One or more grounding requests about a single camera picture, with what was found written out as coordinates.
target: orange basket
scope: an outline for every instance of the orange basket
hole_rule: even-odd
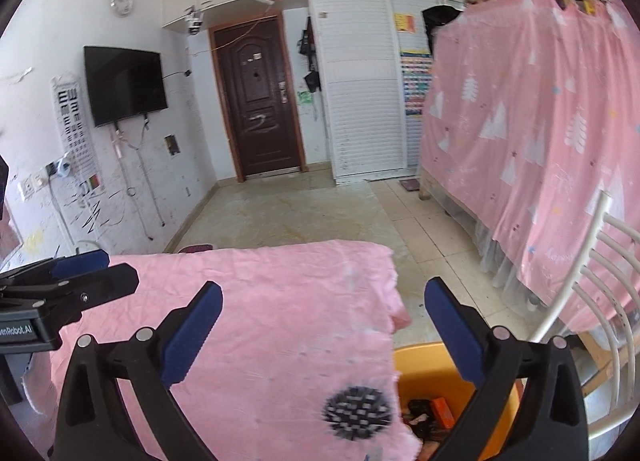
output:
[[[442,342],[419,344],[396,349],[396,369],[400,371],[398,394],[400,406],[406,409],[411,399],[444,397],[451,413],[458,419],[475,391],[472,383],[463,380]],[[480,460],[497,455],[516,417],[520,396],[516,387],[511,391],[504,412]]]

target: door frame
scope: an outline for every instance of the door frame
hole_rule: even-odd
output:
[[[289,55],[287,54],[287,41],[284,35],[284,18],[282,12],[275,12],[267,17],[253,17],[245,19],[244,21],[225,22],[223,24],[217,24],[209,28],[209,42],[211,47],[211,59],[213,61],[213,69],[216,75],[216,85],[218,86],[218,95],[220,97],[220,107],[222,108],[222,119],[225,124],[226,137],[229,141],[229,148],[231,149],[231,157],[234,161],[234,167],[236,169],[236,179],[238,183],[243,183],[246,180],[246,174],[242,170],[242,162],[240,160],[240,152],[238,145],[238,138],[234,130],[233,123],[231,122],[230,107],[228,96],[226,94],[225,84],[222,80],[222,68],[220,66],[220,60],[218,58],[218,52],[214,48],[216,47],[216,35],[215,33],[225,28],[240,28],[245,25],[251,25],[252,22],[257,26],[261,22],[277,20],[278,34],[280,35],[280,49],[282,51],[282,59],[284,60],[285,80],[287,83],[287,95],[289,96],[289,103],[291,105],[291,116],[293,118],[293,128],[296,135],[296,148],[298,149],[298,158],[300,160],[300,172],[308,172],[306,165],[305,148],[302,142],[302,131],[300,130],[300,115],[298,114],[298,101],[296,91],[293,83],[293,73],[291,72],[291,63],[289,61]]]

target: television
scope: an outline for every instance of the television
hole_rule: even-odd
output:
[[[85,46],[84,68],[96,127],[167,108],[159,53]]]

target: black spiky pattern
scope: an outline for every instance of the black spiky pattern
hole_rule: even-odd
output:
[[[391,425],[391,407],[386,397],[371,387],[349,387],[327,399],[324,420],[338,437],[356,441],[370,439]]]

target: white chair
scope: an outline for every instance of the white chair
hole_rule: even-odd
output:
[[[587,267],[587,263],[590,259],[598,263],[600,266],[606,268],[612,275],[625,287],[628,294],[631,296],[635,305],[640,308],[640,296],[636,292],[635,288],[631,284],[629,278],[617,267],[614,263],[604,258],[600,253],[594,250],[597,242],[606,244],[613,251],[616,251],[620,256],[624,257],[626,261],[633,267],[633,269],[640,273],[640,261],[638,261],[632,253],[625,250],[625,248],[619,244],[619,242],[612,239],[609,235],[602,231],[604,224],[607,223],[612,227],[624,232],[626,235],[640,243],[640,232],[629,227],[625,222],[611,216],[608,211],[611,207],[612,198],[607,193],[602,191],[596,205],[596,210],[593,215],[593,220],[589,227],[589,231],[580,247],[574,264],[572,264],[568,275],[564,280],[564,284],[558,291],[556,298],[545,315],[544,320],[538,328],[529,337],[530,342],[540,342],[549,331],[551,326],[558,319],[562,308],[566,305],[569,298],[576,293],[590,308],[590,310],[597,317],[600,325],[604,329],[607,336],[607,342],[612,355],[612,378],[613,385],[611,391],[611,404],[609,414],[605,417],[589,424],[589,439],[594,439],[609,430],[619,426],[628,419],[631,418],[636,408],[640,404],[640,397],[634,397],[634,384],[636,381],[636,346],[634,344],[634,337],[632,335],[631,325],[629,319],[626,316],[625,310],[622,307],[620,301],[614,296],[611,290],[600,280],[599,277]],[[596,301],[594,301],[578,283],[579,279],[585,277],[593,282],[594,285],[602,292],[607,298],[609,303],[615,309],[625,334],[626,344],[623,346],[626,348],[626,356],[628,358],[628,384],[626,390],[626,402],[618,406],[618,399],[620,397],[620,352],[618,351],[617,342],[614,336],[611,324],[600,310]]]

